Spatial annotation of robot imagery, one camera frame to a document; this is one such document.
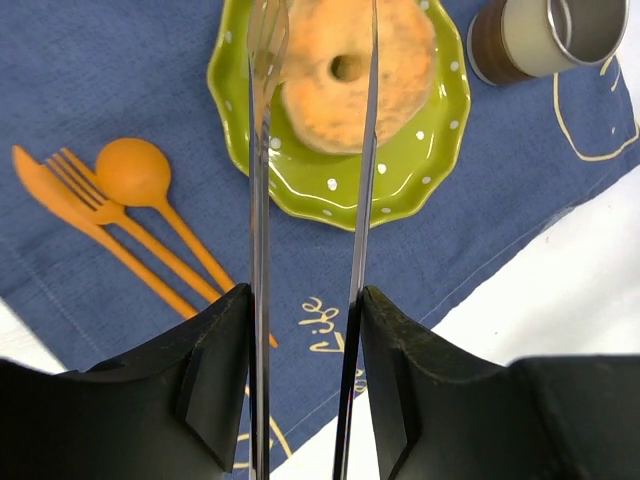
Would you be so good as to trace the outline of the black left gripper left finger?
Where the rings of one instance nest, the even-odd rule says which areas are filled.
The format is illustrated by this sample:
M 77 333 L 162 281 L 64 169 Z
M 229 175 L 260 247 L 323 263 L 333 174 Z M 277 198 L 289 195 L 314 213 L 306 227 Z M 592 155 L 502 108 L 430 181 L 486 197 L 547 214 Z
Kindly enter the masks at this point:
M 250 291 L 85 372 L 1 364 L 5 479 L 221 479 L 248 370 Z

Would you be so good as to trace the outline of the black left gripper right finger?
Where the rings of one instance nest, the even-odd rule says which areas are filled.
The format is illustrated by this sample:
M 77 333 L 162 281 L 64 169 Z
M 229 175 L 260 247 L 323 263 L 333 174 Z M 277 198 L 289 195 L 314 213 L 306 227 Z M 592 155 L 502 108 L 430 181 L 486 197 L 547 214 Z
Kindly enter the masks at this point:
M 639 359 L 526 357 L 501 366 L 364 291 L 361 327 L 384 479 L 635 479 Z

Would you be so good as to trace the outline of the metal tongs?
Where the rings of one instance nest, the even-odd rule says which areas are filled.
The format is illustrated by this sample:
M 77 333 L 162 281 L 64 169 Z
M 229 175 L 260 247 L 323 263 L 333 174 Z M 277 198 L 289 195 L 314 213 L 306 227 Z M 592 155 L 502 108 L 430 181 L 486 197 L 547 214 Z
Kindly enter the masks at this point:
M 251 458 L 254 479 L 270 472 L 269 435 L 269 147 L 271 99 L 280 80 L 289 34 L 284 1 L 254 2 L 247 33 L 249 74 L 250 285 L 253 340 L 250 356 Z M 372 210 L 377 135 L 379 59 L 371 55 L 361 177 L 357 203 L 349 311 L 341 376 L 333 478 L 347 476 L 355 374 L 363 311 L 367 243 Z

